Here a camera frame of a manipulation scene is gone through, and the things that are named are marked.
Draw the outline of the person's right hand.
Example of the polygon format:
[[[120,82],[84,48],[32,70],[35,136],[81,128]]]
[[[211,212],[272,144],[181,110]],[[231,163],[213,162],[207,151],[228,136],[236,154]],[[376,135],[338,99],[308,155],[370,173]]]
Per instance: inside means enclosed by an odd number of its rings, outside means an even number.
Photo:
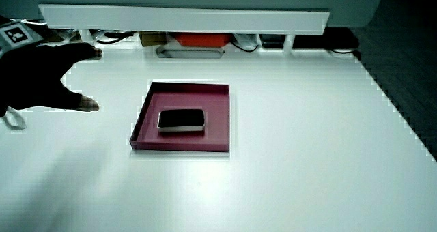
[[[9,107],[98,111],[95,100],[70,91],[61,78],[75,63],[101,56],[100,49],[83,42],[59,46],[32,44],[6,52],[1,57],[1,116]]]

